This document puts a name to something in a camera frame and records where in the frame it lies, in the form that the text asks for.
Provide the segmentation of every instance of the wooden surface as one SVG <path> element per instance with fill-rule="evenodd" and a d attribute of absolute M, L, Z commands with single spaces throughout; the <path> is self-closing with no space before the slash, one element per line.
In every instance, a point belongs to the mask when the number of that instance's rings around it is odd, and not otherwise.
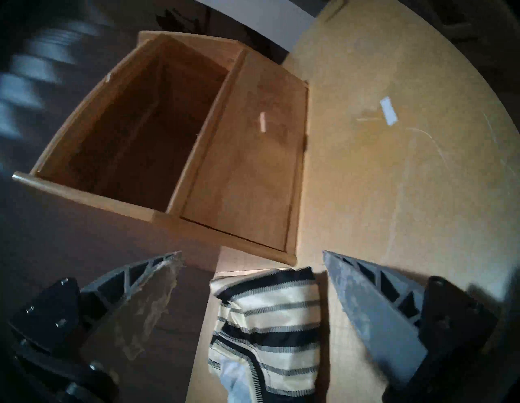
<path fill-rule="evenodd" d="M 332 1 L 284 66 L 310 95 L 298 266 L 324 272 L 331 250 L 504 298 L 520 244 L 520 137 L 462 54 L 396 0 Z M 325 284 L 318 390 L 330 402 L 380 402 L 386 379 Z M 204 353 L 211 299 L 208 314 Z M 191 382 L 208 385 L 204 401 L 225 402 L 210 377 L 194 367 Z"/>
<path fill-rule="evenodd" d="M 157 35 L 168 35 L 184 43 L 192 49 L 202 53 L 226 70 L 231 70 L 240 52 L 245 48 L 243 44 L 231 39 L 214 36 L 185 34 L 183 32 L 141 31 L 137 37 L 137 45 L 155 38 Z"/>
<path fill-rule="evenodd" d="M 157 110 L 140 128 L 101 193 L 161 212 L 167 210 L 197 135 L 228 73 L 192 48 L 166 38 L 158 67 Z M 132 97 L 122 94 L 121 99 L 130 103 Z"/>
<path fill-rule="evenodd" d="M 68 163 L 92 125 L 120 94 L 121 89 L 151 62 L 164 40 L 158 37 L 134 49 L 90 91 L 45 148 L 31 170 L 32 175 L 52 177 Z"/>
<path fill-rule="evenodd" d="M 305 108 L 302 82 L 250 52 L 182 217 L 285 251 Z"/>

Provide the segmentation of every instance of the striped fabric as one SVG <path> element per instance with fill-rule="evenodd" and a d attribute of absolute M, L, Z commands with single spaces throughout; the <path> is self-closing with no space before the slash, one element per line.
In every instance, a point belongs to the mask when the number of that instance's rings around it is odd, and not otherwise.
<path fill-rule="evenodd" d="M 310 267 L 216 278 L 208 365 L 228 402 L 307 402 L 318 375 L 321 315 Z"/>

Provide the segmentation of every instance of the wooden furniture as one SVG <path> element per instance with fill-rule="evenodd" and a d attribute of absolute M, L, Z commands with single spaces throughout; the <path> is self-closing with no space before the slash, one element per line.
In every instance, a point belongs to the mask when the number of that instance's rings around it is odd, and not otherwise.
<path fill-rule="evenodd" d="M 306 84 L 236 41 L 138 41 L 13 178 L 294 265 Z"/>
<path fill-rule="evenodd" d="M 284 67 L 309 82 L 298 265 L 325 276 L 321 251 L 330 250 L 502 300 L 518 264 L 520 136 L 464 56 L 396 0 L 339 0 Z M 387 96 L 392 126 L 380 106 Z M 229 254 L 217 270 L 235 270 Z M 380 402 L 386 379 L 333 285 L 322 285 L 320 396 Z M 227 398 L 207 369 L 217 302 L 207 306 L 189 403 Z"/>

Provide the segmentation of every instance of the bolt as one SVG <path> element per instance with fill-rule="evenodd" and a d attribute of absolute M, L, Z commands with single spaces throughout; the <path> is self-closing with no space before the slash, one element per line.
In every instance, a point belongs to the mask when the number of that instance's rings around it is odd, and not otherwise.
<path fill-rule="evenodd" d="M 58 320 L 56 322 L 56 327 L 57 328 L 62 328 L 65 325 L 65 323 L 67 323 L 67 320 L 65 318 L 60 319 L 60 320 Z"/>
<path fill-rule="evenodd" d="M 443 330 L 448 330 L 451 328 L 451 319 L 449 316 L 439 317 L 435 323 Z"/>
<path fill-rule="evenodd" d="M 445 284 L 445 280 L 443 278 L 436 278 L 433 280 L 433 284 L 435 284 L 438 287 L 442 287 Z"/>
<path fill-rule="evenodd" d="M 104 371 L 105 368 L 103 367 L 103 364 L 101 364 L 99 361 L 92 361 L 89 364 L 90 369 L 93 371 Z"/>

